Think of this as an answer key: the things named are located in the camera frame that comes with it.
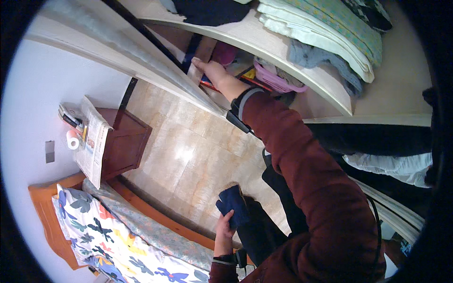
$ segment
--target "tile floor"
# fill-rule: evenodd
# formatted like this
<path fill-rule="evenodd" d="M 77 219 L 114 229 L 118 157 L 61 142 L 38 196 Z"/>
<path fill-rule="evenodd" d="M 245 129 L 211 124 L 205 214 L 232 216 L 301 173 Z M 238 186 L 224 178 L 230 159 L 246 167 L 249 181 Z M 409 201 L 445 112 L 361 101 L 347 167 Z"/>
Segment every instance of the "tile floor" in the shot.
<path fill-rule="evenodd" d="M 261 179 L 265 164 L 259 139 L 143 80 L 127 110 L 153 128 L 140 167 L 123 174 L 141 198 L 157 200 L 176 221 L 188 221 L 190 228 L 213 237 L 218 194 L 238 182 L 289 234 L 277 194 Z M 237 234 L 234 240 L 239 241 Z"/>

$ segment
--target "dark blue towel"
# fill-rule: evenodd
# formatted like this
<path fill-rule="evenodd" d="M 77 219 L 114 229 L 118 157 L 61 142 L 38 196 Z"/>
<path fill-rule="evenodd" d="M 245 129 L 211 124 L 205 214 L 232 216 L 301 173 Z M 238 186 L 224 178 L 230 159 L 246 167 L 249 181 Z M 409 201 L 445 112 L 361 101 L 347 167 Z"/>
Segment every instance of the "dark blue towel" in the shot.
<path fill-rule="evenodd" d="M 219 198 L 220 200 L 216 202 L 216 206 L 223 216 L 229 213 L 231 209 L 234 209 L 233 217 L 230 219 L 231 229 L 236 229 L 250 221 L 249 211 L 239 185 L 222 191 L 219 194 Z"/>

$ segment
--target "wooden nightstand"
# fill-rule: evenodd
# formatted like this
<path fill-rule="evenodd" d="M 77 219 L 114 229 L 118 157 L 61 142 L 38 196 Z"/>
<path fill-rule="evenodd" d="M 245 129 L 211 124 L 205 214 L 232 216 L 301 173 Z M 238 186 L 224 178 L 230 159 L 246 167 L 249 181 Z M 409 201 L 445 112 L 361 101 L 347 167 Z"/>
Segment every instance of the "wooden nightstand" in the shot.
<path fill-rule="evenodd" d="M 140 166 L 152 128 L 127 110 L 96 108 L 114 130 L 107 134 L 101 180 Z"/>

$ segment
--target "toilet paper roll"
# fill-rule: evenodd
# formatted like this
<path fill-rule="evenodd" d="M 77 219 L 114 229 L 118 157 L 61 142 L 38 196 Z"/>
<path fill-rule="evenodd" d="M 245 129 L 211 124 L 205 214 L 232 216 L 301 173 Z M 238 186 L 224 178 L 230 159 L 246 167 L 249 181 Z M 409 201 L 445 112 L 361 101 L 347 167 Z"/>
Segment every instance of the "toilet paper roll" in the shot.
<path fill-rule="evenodd" d="M 75 150 L 79 147 L 79 137 L 77 136 L 76 132 L 73 130 L 69 130 L 66 133 L 66 140 L 67 140 L 67 146 L 71 150 Z"/>

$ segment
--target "newspaper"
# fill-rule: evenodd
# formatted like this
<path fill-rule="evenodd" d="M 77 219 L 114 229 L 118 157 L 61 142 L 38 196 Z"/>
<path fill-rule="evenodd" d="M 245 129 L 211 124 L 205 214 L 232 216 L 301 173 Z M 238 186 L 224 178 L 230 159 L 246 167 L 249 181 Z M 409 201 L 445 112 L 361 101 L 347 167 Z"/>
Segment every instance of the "newspaper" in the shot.
<path fill-rule="evenodd" d="M 84 142 L 77 150 L 74 150 L 74 159 L 88 180 L 99 189 L 107 133 L 109 129 L 113 128 L 97 112 L 87 96 L 83 97 L 80 110 L 88 119 L 88 132 Z"/>

